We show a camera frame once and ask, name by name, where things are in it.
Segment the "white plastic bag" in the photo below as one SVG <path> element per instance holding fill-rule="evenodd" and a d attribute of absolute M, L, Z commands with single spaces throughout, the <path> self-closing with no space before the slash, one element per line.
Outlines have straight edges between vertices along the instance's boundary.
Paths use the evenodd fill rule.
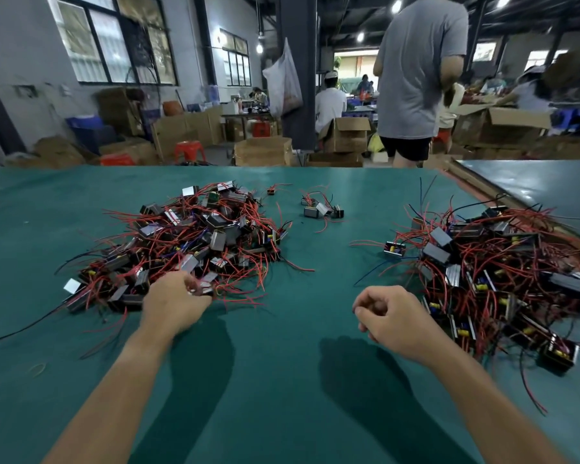
<path fill-rule="evenodd" d="M 303 105 L 299 76 L 294 66 L 292 52 L 288 39 L 281 54 L 272 67 L 262 71 L 268 82 L 268 97 L 271 102 L 270 111 L 274 117 L 281 117 Z"/>

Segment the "gray t-shirt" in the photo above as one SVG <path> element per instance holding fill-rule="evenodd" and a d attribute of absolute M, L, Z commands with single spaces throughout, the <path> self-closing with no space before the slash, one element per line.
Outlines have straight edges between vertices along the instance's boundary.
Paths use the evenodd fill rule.
<path fill-rule="evenodd" d="M 438 131 L 442 98 L 440 60 L 466 55 L 468 13 L 449 0 L 417 0 L 397 14 L 378 58 L 378 133 L 390 139 L 426 139 Z"/>

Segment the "green tabletop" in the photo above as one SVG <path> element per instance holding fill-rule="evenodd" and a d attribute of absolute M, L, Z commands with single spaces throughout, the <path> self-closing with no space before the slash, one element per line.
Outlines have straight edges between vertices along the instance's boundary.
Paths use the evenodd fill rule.
<path fill-rule="evenodd" d="M 405 268 L 382 277 L 375 247 L 410 226 L 402 205 L 419 207 L 435 171 L 333 168 L 0 169 L 0 335 L 55 307 L 72 272 L 54 276 L 93 239 L 120 233 L 104 209 L 137 212 L 183 187 L 236 179 L 251 189 L 292 183 L 265 200 L 267 214 L 294 226 L 281 249 L 300 273 L 274 264 L 263 307 L 226 311 L 216 302 L 179 338 L 162 367 L 133 449 L 133 463 L 471 463 L 477 449 L 447 392 L 425 368 L 392 356 L 357 330 L 351 304 L 362 287 L 405 283 Z M 299 189 L 330 185 L 345 222 L 323 233 L 302 216 Z M 429 209 L 476 199 L 439 176 Z M 480 207 L 467 208 L 472 216 Z M 0 342 L 0 463 L 37 463 L 108 370 L 139 315 L 118 342 L 78 358 L 107 335 L 95 312 L 60 312 Z M 580 322 L 573 338 L 580 340 Z M 44 371 L 36 374 L 44 364 Z M 573 460 L 580 462 L 579 365 L 559 378 L 528 361 L 527 378 L 549 410 L 527 397 L 516 359 L 496 362 L 505 393 Z"/>

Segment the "hand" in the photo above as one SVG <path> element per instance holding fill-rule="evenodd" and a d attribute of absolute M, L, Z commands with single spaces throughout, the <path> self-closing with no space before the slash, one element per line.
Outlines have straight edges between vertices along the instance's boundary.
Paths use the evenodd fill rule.
<path fill-rule="evenodd" d="M 401 286 L 370 286 L 357 296 L 353 312 L 359 330 L 389 350 L 431 367 L 437 353 L 455 343 L 434 322 L 416 296 Z"/>
<path fill-rule="evenodd" d="M 448 91 L 445 91 L 445 95 L 443 97 L 443 104 L 446 108 L 450 107 L 453 103 L 453 98 L 455 97 L 455 87 L 451 87 Z"/>
<path fill-rule="evenodd" d="M 198 281 L 186 272 L 169 272 L 155 281 L 144 297 L 140 329 L 157 341 L 170 343 L 201 318 L 213 302 L 202 296 Z"/>

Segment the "man in gray t-shirt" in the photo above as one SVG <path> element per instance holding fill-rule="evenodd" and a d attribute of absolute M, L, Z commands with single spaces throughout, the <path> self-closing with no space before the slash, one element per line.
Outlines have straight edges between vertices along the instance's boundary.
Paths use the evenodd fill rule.
<path fill-rule="evenodd" d="M 449 0 L 417 0 L 397 14 L 374 65 L 380 77 L 378 133 L 393 167 L 427 159 L 440 100 L 453 99 L 468 40 L 468 13 Z"/>

